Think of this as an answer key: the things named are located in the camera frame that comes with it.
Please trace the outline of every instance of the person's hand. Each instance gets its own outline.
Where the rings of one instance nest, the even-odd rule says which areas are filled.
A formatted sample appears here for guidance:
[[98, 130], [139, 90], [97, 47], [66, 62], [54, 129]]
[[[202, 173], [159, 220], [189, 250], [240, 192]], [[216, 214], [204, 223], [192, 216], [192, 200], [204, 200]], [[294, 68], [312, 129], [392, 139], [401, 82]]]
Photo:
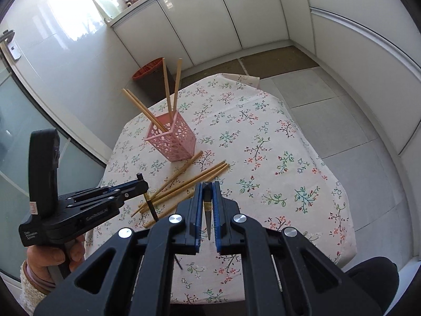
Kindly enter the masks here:
[[[83, 242], [85, 236], [76, 238], [75, 244], [69, 251], [70, 272], [73, 272], [84, 261], [85, 246]], [[65, 256], [61, 249], [48, 246], [29, 246], [27, 250], [27, 264], [32, 272], [40, 279], [53, 283], [48, 272], [48, 266], [56, 266], [64, 263]]]

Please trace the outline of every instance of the table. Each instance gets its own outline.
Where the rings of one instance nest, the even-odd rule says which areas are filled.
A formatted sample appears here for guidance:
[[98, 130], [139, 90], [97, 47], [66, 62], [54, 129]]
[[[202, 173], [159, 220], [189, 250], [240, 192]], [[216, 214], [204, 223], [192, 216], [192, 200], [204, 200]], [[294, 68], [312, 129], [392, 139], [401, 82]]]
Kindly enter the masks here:
[[[230, 164], [218, 180], [222, 194], [238, 202], [241, 212], [265, 227], [296, 227], [333, 262], [344, 266], [356, 254], [348, 198], [340, 182], [323, 163], [291, 119], [283, 101], [256, 89], [258, 78], [220, 73], [178, 93], [178, 108], [197, 137], [203, 156], [176, 183], [215, 163]], [[150, 108], [166, 112], [166, 101]], [[149, 120], [143, 114], [126, 124], [107, 165], [102, 185], [120, 184], [142, 172], [151, 192], [182, 166], [167, 161], [144, 138]], [[158, 208], [161, 213], [182, 197]], [[143, 202], [133, 198], [120, 215], [87, 234], [91, 254], [122, 227], [134, 230], [152, 217], [131, 213]], [[201, 251], [178, 255], [174, 265], [173, 303], [217, 303], [244, 299], [241, 256], [220, 256], [207, 239], [203, 220]]]

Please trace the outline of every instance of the window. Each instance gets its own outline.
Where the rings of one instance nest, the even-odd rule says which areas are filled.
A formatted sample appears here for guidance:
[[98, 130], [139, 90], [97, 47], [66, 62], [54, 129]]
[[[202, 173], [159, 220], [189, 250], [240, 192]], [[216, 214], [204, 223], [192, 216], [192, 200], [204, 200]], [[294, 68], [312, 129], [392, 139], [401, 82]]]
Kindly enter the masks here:
[[97, 186], [105, 165], [87, 153], [27, 96], [0, 51], [0, 271], [19, 280], [26, 250], [18, 226], [29, 211], [28, 152], [32, 131], [60, 135], [58, 193]]

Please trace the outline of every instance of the pink plastic basket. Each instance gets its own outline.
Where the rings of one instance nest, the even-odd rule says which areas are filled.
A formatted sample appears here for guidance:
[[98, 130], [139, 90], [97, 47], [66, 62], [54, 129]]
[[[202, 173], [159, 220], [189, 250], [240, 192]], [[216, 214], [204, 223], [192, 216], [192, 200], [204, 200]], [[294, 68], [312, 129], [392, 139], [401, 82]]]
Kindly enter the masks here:
[[[157, 119], [165, 127], [170, 126], [168, 113], [158, 116]], [[162, 133], [151, 123], [145, 141], [149, 141], [169, 161], [190, 159], [194, 155], [196, 146], [196, 136], [178, 111], [174, 114], [173, 123], [168, 132]]]

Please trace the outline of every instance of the silver screw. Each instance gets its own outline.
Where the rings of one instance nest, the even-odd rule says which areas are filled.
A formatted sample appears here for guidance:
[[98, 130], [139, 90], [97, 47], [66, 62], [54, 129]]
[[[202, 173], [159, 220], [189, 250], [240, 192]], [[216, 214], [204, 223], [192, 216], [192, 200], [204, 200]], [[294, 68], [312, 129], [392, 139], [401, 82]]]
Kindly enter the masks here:
[[169, 221], [171, 223], [180, 223], [182, 221], [183, 217], [179, 214], [173, 214], [169, 217]]
[[237, 223], [244, 223], [247, 220], [247, 216], [244, 214], [236, 214], [232, 218], [234, 219], [234, 222]]
[[293, 238], [294, 236], [297, 235], [297, 230], [293, 227], [286, 227], [284, 229], [284, 233], [285, 233], [286, 236], [288, 236], [290, 238]]
[[132, 235], [133, 231], [130, 228], [122, 228], [118, 231], [118, 236], [121, 238], [128, 238]]

